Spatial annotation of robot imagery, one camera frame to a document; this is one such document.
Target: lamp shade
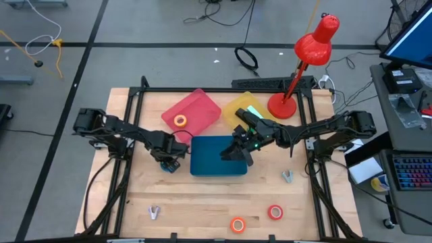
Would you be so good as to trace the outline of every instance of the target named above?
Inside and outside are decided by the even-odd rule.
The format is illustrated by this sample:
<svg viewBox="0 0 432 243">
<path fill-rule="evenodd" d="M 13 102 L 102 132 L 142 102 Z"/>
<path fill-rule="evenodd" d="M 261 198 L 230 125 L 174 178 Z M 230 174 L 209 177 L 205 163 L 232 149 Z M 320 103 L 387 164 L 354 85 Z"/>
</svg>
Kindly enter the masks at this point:
<svg viewBox="0 0 432 243">
<path fill-rule="evenodd" d="M 309 65 L 324 65 L 330 60 L 331 37 L 339 28 L 339 19 L 328 15 L 321 18 L 317 29 L 306 34 L 294 45 L 298 58 Z"/>
</svg>

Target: lamp base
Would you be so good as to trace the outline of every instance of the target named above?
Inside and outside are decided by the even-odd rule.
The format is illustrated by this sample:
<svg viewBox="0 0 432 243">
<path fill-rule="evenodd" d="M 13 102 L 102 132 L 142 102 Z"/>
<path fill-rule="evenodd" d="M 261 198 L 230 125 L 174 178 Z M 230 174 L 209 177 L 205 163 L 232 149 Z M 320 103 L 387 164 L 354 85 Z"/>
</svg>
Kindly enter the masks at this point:
<svg viewBox="0 0 432 243">
<path fill-rule="evenodd" d="M 296 101 L 291 97 L 285 104 L 282 103 L 284 99 L 284 93 L 277 93 L 270 97 L 267 103 L 267 108 L 270 113 L 279 119 L 287 119 L 293 116 L 297 110 Z"/>
</svg>

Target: pink plastic bin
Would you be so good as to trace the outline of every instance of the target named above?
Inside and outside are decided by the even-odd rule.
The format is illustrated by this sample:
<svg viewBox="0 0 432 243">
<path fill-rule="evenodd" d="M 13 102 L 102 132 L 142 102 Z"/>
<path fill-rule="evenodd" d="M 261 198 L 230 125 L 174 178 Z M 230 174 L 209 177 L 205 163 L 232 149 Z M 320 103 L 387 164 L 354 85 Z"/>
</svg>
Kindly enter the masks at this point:
<svg viewBox="0 0 432 243">
<path fill-rule="evenodd" d="M 187 122 L 185 127 L 179 128 L 174 125 L 174 118 L 177 115 L 186 116 Z M 216 122 L 220 115 L 221 108 L 202 89 L 198 88 L 179 103 L 169 108 L 161 117 L 173 131 L 186 130 L 193 136 L 198 136 L 213 122 Z M 178 132 L 175 135 L 180 142 L 189 143 L 191 140 L 187 132 Z"/>
</svg>

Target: white paper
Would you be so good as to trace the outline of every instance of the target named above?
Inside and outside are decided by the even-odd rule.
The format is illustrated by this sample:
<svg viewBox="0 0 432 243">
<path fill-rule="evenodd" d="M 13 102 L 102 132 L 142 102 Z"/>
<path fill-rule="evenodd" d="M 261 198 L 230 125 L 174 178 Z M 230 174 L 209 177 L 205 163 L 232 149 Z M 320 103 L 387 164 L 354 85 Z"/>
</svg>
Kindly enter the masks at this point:
<svg viewBox="0 0 432 243">
<path fill-rule="evenodd" d="M 347 150 L 345 154 L 360 148 L 360 144 L 363 144 L 360 139 L 354 140 L 352 143 L 354 143 L 354 146 Z M 381 166 L 379 166 L 378 162 L 373 157 L 350 167 L 349 170 L 351 178 L 355 184 L 359 184 L 383 171 Z"/>
</svg>

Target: black floor tape line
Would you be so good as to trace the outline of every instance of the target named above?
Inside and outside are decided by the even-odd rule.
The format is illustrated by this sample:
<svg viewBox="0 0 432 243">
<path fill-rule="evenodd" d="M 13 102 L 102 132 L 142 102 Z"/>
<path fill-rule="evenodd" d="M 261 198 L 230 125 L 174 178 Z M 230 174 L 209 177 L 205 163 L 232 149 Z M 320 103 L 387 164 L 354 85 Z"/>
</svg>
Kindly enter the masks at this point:
<svg viewBox="0 0 432 243">
<path fill-rule="evenodd" d="M 24 47 L 25 42 L 17 42 L 19 46 Z M 31 47 L 45 47 L 48 43 L 32 43 Z M 243 43 L 93 43 L 93 48 L 236 48 L 242 46 Z M 87 43 L 64 42 L 62 47 L 87 47 Z M 0 42 L 0 47 L 14 47 L 14 44 L 9 42 Z M 282 43 L 248 43 L 246 48 L 256 49 L 293 49 L 294 44 Z M 375 45 L 347 45 L 334 44 L 331 46 L 333 50 L 377 50 Z"/>
<path fill-rule="evenodd" d="M 30 198 L 30 202 L 28 203 L 26 212 L 21 221 L 21 225 L 16 235 L 15 241 L 24 241 L 26 239 L 28 228 L 30 227 L 30 223 L 32 222 L 34 212 L 36 211 L 36 206 L 38 204 L 39 198 L 41 197 L 43 187 L 45 185 L 49 170 L 51 168 L 51 164 L 53 163 L 55 151 L 57 150 L 61 135 L 65 128 L 66 121 L 68 120 L 69 112 L 72 107 L 72 103 L 74 102 L 78 85 L 81 81 L 81 77 L 82 74 L 84 73 L 84 69 L 86 68 L 88 57 L 90 55 L 90 51 L 92 49 L 93 43 L 95 42 L 96 34 L 99 29 L 99 26 L 101 25 L 101 21 L 103 18 L 103 14 L 105 13 L 105 9 L 107 8 L 107 4 L 108 4 L 108 0 L 103 0 L 101 7 L 99 8 L 97 18 L 93 24 L 92 32 L 90 33 L 90 37 L 88 38 L 88 42 L 84 50 L 84 54 L 82 55 L 80 65 L 78 66 L 78 69 L 76 71 L 74 81 L 72 83 L 72 86 L 69 91 L 69 95 L 67 96 L 65 102 L 65 106 L 63 108 L 63 111 L 61 112 L 59 123 L 57 124 L 57 128 L 55 129 L 54 137 L 51 141 L 51 144 L 49 145 L 47 156 L 45 157 L 45 161 L 39 173 L 38 180 L 36 182 L 36 185 L 34 186 L 34 190 Z"/>
</svg>

